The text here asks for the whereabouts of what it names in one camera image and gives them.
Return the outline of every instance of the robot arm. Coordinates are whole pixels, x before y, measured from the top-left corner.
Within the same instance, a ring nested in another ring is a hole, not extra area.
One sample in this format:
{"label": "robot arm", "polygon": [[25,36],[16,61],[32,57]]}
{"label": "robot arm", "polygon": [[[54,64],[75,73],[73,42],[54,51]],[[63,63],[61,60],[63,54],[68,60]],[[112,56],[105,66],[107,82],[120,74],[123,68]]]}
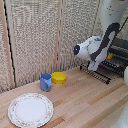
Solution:
{"label": "robot arm", "polygon": [[110,46],[119,32],[121,19],[127,6],[128,0],[104,0],[99,14],[103,29],[102,38],[92,36],[84,43],[75,46],[74,54],[90,61],[88,70],[96,71],[98,65],[107,58]]}

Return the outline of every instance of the woven window blind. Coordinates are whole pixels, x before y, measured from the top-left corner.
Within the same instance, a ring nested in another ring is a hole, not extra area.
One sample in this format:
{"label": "woven window blind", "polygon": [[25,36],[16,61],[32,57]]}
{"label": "woven window blind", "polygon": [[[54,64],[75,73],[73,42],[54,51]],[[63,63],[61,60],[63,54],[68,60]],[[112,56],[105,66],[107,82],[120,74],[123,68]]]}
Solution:
{"label": "woven window blind", "polygon": [[92,35],[99,0],[8,0],[16,85],[84,63],[73,48]]}
{"label": "woven window blind", "polygon": [[22,86],[54,70],[59,0],[8,0],[6,6],[16,84]]}
{"label": "woven window blind", "polygon": [[74,56],[73,48],[92,35],[99,0],[65,0],[59,71],[85,63]]}
{"label": "woven window blind", "polygon": [[4,3],[0,0],[0,93],[14,88]]}

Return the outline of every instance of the black cable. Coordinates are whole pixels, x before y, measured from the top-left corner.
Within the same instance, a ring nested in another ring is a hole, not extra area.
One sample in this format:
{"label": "black cable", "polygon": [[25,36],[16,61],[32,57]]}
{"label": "black cable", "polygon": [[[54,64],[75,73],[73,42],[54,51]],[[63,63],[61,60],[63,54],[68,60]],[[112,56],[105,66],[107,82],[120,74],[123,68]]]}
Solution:
{"label": "black cable", "polygon": [[119,30],[119,32],[120,32],[120,31],[122,30],[122,28],[124,27],[125,23],[127,22],[127,19],[128,19],[128,17],[125,19],[125,21],[124,21],[124,23],[123,23],[121,29]]}

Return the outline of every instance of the wood grain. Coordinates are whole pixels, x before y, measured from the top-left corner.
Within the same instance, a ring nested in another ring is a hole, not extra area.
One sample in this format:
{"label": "wood grain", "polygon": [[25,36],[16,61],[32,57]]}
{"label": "wood grain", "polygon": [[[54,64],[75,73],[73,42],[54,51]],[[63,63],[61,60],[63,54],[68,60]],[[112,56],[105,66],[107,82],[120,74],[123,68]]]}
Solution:
{"label": "wood grain", "polygon": [[79,67],[65,73],[66,82],[52,83],[49,92],[42,91],[40,81],[36,81],[1,94],[0,128],[17,128],[8,119],[7,110],[24,93],[40,93],[53,102],[53,117],[41,128],[110,128],[128,101],[128,87],[123,78],[115,78],[106,85]]}

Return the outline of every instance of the yellow bowl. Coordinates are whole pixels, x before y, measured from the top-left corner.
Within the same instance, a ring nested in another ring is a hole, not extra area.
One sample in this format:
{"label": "yellow bowl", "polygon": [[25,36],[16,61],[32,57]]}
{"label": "yellow bowl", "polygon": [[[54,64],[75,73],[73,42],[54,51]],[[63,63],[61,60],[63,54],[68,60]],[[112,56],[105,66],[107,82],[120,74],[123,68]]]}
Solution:
{"label": "yellow bowl", "polygon": [[52,73],[52,82],[55,84],[63,84],[67,76],[63,72],[54,72]]}

